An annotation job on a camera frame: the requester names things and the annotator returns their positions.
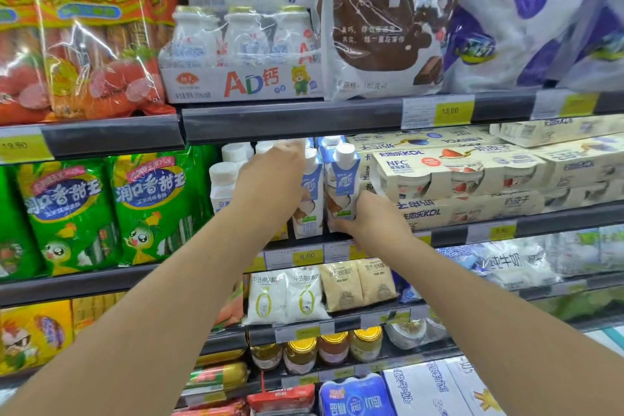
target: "person's left arm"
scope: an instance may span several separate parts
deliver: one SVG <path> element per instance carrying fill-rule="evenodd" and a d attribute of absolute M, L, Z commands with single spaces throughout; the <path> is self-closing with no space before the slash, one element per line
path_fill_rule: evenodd
<path fill-rule="evenodd" d="M 76 342 L 0 416 L 170 416 L 234 284 L 301 201 L 299 143 L 257 155 L 232 202 Z"/>

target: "forearm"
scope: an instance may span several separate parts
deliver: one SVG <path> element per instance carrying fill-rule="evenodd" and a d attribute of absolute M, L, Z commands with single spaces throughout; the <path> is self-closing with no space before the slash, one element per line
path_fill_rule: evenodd
<path fill-rule="evenodd" d="M 220 211 L 40 370 L 0 415 L 169 416 L 243 264 L 271 237 L 242 216 L 233 204 Z"/>
<path fill-rule="evenodd" d="M 509 416 L 624 413 L 610 350 L 418 239 L 391 253 Z"/>

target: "cartoon lion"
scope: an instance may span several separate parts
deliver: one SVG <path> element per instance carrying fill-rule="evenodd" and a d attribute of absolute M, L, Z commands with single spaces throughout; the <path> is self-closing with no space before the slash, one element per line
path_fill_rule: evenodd
<path fill-rule="evenodd" d="M 305 65 L 292 67 L 292 81 L 294 83 L 294 95 L 298 96 L 302 94 L 308 95 L 308 84 L 312 78 L 308 74 L 308 70 Z"/>

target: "orange sausage package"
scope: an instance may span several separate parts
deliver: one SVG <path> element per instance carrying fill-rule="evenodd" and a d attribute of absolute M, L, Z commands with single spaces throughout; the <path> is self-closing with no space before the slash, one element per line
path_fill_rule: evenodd
<path fill-rule="evenodd" d="M 55 120 L 170 113 L 152 0 L 35 0 Z"/>
<path fill-rule="evenodd" d="M 51 114 L 34 0 L 0 0 L 0 125 Z"/>

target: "red logo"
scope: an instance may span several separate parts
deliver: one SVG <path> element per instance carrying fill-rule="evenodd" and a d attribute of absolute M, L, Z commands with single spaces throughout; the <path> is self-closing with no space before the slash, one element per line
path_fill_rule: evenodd
<path fill-rule="evenodd" d="M 197 84 L 199 82 L 199 78 L 193 73 L 178 74 L 178 77 L 175 80 L 178 81 L 178 84 L 184 85 Z"/>

